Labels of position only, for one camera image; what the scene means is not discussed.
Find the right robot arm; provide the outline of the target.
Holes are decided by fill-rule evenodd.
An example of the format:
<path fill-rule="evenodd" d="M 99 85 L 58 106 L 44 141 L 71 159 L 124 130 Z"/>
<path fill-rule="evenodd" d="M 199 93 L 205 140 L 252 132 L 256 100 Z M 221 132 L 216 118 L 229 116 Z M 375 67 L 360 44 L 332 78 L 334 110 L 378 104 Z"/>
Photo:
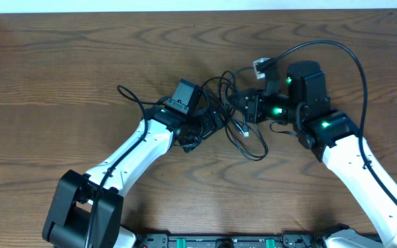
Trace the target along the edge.
<path fill-rule="evenodd" d="M 276 121 L 294 128 L 291 133 L 316 159 L 331 170 L 352 193 L 371 223 L 378 240 L 361 236 L 347 225 L 337 225 L 313 240 L 313 247 L 397 247 L 397 184 L 359 138 L 359 128 L 330 105 L 325 75 L 315 61 L 300 61 L 287 69 L 288 93 L 279 92 L 275 66 L 254 63 L 263 89 L 248 89 L 228 98 L 250 123 Z"/>

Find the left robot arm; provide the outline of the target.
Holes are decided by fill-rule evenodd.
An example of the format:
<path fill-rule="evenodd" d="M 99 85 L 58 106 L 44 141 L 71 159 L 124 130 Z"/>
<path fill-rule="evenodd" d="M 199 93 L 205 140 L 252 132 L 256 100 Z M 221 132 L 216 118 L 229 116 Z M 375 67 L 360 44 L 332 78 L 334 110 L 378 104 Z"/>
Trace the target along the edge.
<path fill-rule="evenodd" d="M 59 179 L 42 231 L 54 247 L 133 247 L 136 235 L 121 226 L 123 201 L 133 184 L 174 144 L 190 152 L 222 126 L 209 91 L 185 79 L 173 96 L 149 108 L 126 87 L 117 90 L 138 103 L 142 119 L 103 162 L 83 174 L 70 169 Z"/>

